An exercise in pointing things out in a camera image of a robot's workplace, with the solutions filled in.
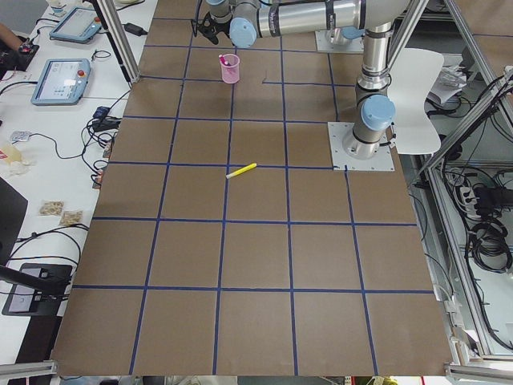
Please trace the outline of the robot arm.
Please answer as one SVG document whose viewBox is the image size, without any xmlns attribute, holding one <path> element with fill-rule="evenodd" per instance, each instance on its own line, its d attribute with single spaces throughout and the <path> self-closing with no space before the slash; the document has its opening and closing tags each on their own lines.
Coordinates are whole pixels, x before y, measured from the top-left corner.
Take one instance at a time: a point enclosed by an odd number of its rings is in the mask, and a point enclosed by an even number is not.
<svg viewBox="0 0 513 385">
<path fill-rule="evenodd" d="M 406 1 L 210 1 L 208 12 L 192 20 L 195 34 L 218 44 L 225 34 L 237 48 L 249 48 L 258 38 L 313 32 L 320 52 L 362 53 L 357 77 L 357 118 L 344 136 L 347 155 L 374 157 L 396 110 L 387 95 L 391 85 L 390 40 L 394 20 Z"/>
</svg>

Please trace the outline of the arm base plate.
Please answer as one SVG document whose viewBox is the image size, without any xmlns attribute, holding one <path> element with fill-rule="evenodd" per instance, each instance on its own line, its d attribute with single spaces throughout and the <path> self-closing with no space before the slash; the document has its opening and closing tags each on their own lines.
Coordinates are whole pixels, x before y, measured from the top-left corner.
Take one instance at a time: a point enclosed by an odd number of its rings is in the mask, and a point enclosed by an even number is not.
<svg viewBox="0 0 513 385">
<path fill-rule="evenodd" d="M 334 30 L 317 30 L 315 32 L 318 52 L 340 54 L 362 54 L 365 31 L 348 26 Z"/>
<path fill-rule="evenodd" d="M 394 171 L 394 161 L 385 132 L 374 144 L 358 141 L 353 136 L 352 122 L 328 122 L 328 133 L 334 171 Z"/>
</svg>

